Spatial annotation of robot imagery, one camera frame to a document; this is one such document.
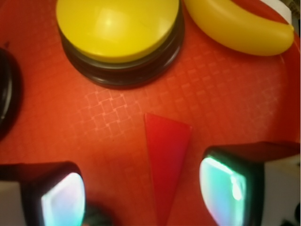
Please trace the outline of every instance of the orange tray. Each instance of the orange tray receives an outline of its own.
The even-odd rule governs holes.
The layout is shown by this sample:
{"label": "orange tray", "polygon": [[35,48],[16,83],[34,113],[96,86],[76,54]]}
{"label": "orange tray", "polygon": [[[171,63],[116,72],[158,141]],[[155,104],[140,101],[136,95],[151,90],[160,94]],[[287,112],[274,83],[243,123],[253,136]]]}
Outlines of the orange tray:
{"label": "orange tray", "polygon": [[[258,0],[235,0],[284,21]],[[193,126],[169,225],[214,225],[198,169],[209,145],[300,140],[300,39],[279,56],[250,56],[207,37],[184,7],[186,33],[173,65],[130,90],[97,86],[67,60],[55,0],[0,1],[0,46],[20,64],[24,96],[0,141],[0,164],[73,161],[89,201],[119,225],[154,225],[153,189],[143,116]]]}

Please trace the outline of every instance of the banana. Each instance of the banana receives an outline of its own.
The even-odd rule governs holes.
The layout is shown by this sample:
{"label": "banana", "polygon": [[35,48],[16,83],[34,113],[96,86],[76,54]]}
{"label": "banana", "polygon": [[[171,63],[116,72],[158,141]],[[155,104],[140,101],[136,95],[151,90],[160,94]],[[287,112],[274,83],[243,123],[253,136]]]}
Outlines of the banana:
{"label": "banana", "polygon": [[290,24],[252,14],[231,0],[184,0],[194,22],[220,44],[248,54],[272,56],[293,43]]}

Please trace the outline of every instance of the light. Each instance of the light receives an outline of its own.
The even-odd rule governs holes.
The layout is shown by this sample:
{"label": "light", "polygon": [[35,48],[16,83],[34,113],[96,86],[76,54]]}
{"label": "light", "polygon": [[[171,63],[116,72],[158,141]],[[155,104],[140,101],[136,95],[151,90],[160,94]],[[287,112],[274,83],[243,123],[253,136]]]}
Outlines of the light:
{"label": "light", "polygon": [[41,198],[45,226],[80,226],[85,213],[85,188],[78,173],[70,173]]}
{"label": "light", "polygon": [[199,175],[205,205],[216,223],[243,225],[246,178],[211,156],[201,162]]}

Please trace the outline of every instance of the black object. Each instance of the black object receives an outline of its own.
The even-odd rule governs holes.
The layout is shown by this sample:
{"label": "black object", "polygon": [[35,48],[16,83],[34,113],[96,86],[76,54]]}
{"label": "black object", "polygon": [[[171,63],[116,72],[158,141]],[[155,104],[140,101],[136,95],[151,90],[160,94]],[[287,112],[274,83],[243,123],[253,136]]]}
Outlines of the black object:
{"label": "black object", "polygon": [[87,204],[84,218],[84,225],[89,226],[114,226],[110,216],[105,214],[100,208]]}
{"label": "black object", "polygon": [[42,196],[72,172],[81,175],[78,166],[69,161],[0,165],[0,181],[20,183],[26,224],[43,226]]}
{"label": "black object", "polygon": [[[279,160],[299,153],[300,144],[298,143],[258,142],[252,144],[211,146],[205,150],[203,158],[213,157],[218,162],[226,164],[232,170],[247,178],[247,199],[243,225],[259,226],[262,222],[264,207],[264,164],[268,161]],[[285,221],[281,226],[290,226],[290,223]]]}
{"label": "black object", "polygon": [[0,48],[0,139],[12,127],[22,94],[19,66],[14,57]]}
{"label": "black object", "polygon": [[63,49],[72,65],[96,84],[113,89],[127,89],[146,84],[169,67],[178,55],[185,33],[181,3],[174,27],[165,42],[149,55],[127,63],[105,63],[79,51],[60,32]]}
{"label": "black object", "polygon": [[295,219],[296,219],[297,222],[300,223],[300,203],[296,207],[296,210],[295,210]]}

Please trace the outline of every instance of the black base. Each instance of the black base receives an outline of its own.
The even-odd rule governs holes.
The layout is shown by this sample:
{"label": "black base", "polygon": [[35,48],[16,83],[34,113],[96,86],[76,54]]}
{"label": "black base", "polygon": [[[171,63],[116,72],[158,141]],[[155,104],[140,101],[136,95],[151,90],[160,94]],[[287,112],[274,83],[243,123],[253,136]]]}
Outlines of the black base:
{"label": "black base", "polygon": [[97,61],[76,50],[60,32],[65,54],[80,73],[101,86],[128,89],[146,84],[159,77],[181,49],[185,24],[179,4],[178,15],[168,38],[158,49],[141,59],[118,64]]}
{"label": "black base", "polygon": [[22,95],[20,69],[11,54],[0,48],[0,139],[16,119]]}

